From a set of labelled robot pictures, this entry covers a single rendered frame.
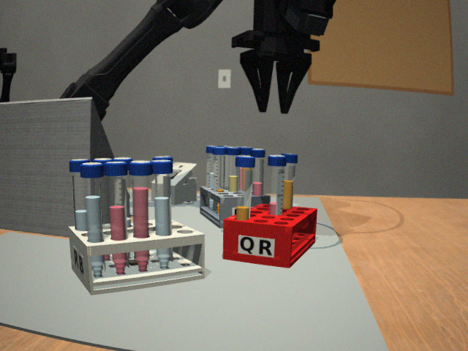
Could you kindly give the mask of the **red test tube rack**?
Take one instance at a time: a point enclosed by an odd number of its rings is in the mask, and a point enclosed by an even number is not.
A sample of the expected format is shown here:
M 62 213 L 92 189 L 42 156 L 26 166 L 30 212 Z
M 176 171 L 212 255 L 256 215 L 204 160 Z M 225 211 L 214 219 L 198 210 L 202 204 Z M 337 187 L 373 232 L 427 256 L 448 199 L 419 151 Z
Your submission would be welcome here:
M 317 208 L 282 211 L 269 215 L 269 204 L 259 204 L 249 220 L 224 219 L 223 259 L 290 268 L 315 243 Z

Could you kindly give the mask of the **white test tube rack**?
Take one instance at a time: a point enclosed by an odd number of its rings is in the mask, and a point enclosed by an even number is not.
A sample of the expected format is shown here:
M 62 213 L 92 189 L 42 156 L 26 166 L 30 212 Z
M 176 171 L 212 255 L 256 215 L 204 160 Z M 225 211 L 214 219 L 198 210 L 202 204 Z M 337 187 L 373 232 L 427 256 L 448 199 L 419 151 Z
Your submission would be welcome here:
M 169 236 L 155 235 L 155 220 L 149 220 L 149 238 L 133 238 L 133 225 L 127 229 L 128 239 L 124 241 L 111 240 L 109 229 L 103 230 L 103 242 L 90 243 L 85 237 L 87 231 L 77 231 L 75 226 L 69 227 L 72 270 L 91 295 L 138 290 L 205 278 L 204 233 L 173 220 L 172 235 Z M 171 247 L 174 261 L 169 262 L 167 269 L 161 269 L 156 258 L 156 249 Z M 147 271 L 140 272 L 136 261 L 134 263 L 134 252 L 145 250 L 150 250 L 150 260 Z M 118 275 L 112 254 L 126 252 L 131 252 L 130 268 L 126 266 L 124 274 Z M 95 278 L 91 270 L 91 256 L 105 254 L 111 254 L 110 260 L 105 261 L 102 277 Z

